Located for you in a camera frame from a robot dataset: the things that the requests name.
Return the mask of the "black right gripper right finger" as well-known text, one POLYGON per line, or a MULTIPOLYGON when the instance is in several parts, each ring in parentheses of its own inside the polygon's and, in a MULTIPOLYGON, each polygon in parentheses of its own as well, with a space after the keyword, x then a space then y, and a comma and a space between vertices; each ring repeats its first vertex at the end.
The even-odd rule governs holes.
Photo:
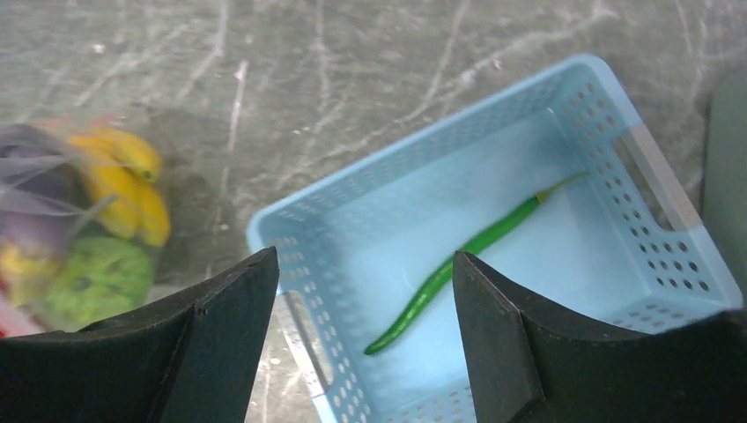
POLYGON ((572 311, 470 253, 453 264, 478 421, 745 421, 744 310, 649 335, 572 311))

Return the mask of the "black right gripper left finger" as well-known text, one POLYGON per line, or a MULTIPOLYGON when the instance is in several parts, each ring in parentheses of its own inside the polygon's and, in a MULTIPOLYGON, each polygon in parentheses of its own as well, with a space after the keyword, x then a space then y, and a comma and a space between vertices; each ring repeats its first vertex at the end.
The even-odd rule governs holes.
POLYGON ((4 422, 242 422, 279 279, 269 247, 74 332, 1 342, 4 422))

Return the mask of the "green chili pepper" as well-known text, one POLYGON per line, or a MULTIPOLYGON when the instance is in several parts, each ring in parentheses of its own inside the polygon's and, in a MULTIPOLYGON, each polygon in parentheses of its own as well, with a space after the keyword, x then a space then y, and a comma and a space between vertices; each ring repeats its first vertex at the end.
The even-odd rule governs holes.
MULTIPOLYGON (((580 172, 555 182, 546 189, 537 191, 516 205, 504 217, 486 226, 479 233, 469 238, 457 251, 479 255, 486 249, 501 241, 526 221, 550 196, 563 186, 585 177, 588 172, 580 172)), ((365 356, 374 356, 392 346, 424 313, 425 309, 436 299, 441 290, 450 282, 454 274, 453 257, 445 258, 432 271, 412 295, 397 318, 372 341, 363 351, 365 356)))

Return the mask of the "green lime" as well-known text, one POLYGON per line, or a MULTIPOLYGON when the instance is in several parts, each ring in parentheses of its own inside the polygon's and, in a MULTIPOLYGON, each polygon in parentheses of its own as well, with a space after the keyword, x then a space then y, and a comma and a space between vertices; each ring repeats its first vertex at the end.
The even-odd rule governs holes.
POLYGON ((83 237, 72 243, 67 263, 42 304, 58 322, 82 328, 143 305, 154 279, 153 261, 136 244, 83 237))

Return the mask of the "clear zip top bag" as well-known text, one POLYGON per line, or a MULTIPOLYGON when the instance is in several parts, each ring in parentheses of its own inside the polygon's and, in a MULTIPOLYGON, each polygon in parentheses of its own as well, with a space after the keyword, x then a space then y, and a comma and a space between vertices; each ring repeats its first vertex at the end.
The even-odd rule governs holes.
POLYGON ((142 306, 171 233, 162 156, 112 119, 1 128, 1 334, 142 306))

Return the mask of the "yellow banana bunch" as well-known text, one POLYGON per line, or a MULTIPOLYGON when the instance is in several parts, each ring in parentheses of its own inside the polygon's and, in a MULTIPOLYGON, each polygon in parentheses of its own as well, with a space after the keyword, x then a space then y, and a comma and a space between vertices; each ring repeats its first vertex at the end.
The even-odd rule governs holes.
POLYGON ((49 134, 61 139, 73 155, 70 165, 78 185, 75 204, 82 214, 70 230, 70 244, 61 256, 32 255, 1 239, 1 282, 16 302, 51 286, 67 263, 72 243, 79 238, 107 236, 130 241, 152 257, 172 232, 166 202, 156 187, 161 158, 147 141, 111 127, 62 137, 49 134))

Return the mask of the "purple eggplant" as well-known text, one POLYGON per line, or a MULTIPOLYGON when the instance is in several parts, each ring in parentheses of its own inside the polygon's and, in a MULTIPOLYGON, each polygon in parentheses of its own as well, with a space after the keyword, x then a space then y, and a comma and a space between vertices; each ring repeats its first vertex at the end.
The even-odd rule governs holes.
POLYGON ((36 255, 61 256, 82 210, 72 153, 29 124, 1 128, 1 239, 36 255))

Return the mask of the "blue plastic basket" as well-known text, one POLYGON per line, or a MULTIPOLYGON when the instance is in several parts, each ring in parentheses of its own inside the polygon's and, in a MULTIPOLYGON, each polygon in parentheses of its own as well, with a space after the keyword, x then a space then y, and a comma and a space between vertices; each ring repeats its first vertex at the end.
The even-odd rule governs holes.
POLYGON ((260 210, 323 422, 743 422, 746 309, 577 55, 260 210))

